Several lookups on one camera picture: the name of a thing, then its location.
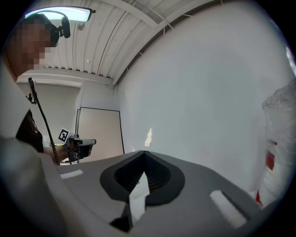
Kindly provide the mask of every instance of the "white strip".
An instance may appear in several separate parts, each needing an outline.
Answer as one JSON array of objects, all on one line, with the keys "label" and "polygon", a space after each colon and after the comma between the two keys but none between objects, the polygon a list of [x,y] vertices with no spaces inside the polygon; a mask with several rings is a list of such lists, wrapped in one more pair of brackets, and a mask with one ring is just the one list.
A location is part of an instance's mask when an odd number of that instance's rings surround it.
[{"label": "white strip", "polygon": [[60,176],[62,179],[68,179],[68,178],[73,178],[75,176],[79,176],[81,174],[83,174],[83,171],[81,169],[78,169],[69,173],[61,174]]},{"label": "white strip", "polygon": [[223,217],[236,229],[244,225],[246,218],[232,205],[220,190],[215,190],[210,197],[220,210]]}]

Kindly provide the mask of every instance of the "white ceiling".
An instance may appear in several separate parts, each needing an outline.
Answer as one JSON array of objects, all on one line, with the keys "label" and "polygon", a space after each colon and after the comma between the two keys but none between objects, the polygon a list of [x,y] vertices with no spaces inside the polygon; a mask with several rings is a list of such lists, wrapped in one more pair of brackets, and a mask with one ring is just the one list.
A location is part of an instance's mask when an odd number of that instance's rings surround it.
[{"label": "white ceiling", "polygon": [[[67,69],[72,70],[72,74],[74,71],[85,72],[82,77],[86,79],[114,86],[150,39],[168,23],[207,2],[210,0],[37,1],[30,10],[48,6],[82,6],[96,12],[86,23],[70,21],[71,37],[61,37],[58,46],[46,56],[45,67],[48,69],[40,69],[39,73],[29,71],[25,77],[30,73],[48,76],[53,72],[56,78],[60,78]],[[58,20],[52,20],[52,23],[55,26],[61,24]]]}]

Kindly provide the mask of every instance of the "curved white wall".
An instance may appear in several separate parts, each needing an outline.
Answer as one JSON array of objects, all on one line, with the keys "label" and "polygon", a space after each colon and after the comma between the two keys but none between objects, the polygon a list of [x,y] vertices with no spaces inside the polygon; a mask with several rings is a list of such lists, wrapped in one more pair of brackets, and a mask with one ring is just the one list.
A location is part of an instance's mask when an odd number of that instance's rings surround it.
[{"label": "curved white wall", "polygon": [[264,99],[293,79],[275,26],[250,3],[197,13],[154,42],[117,86],[125,152],[210,167],[254,190],[264,166]]}]

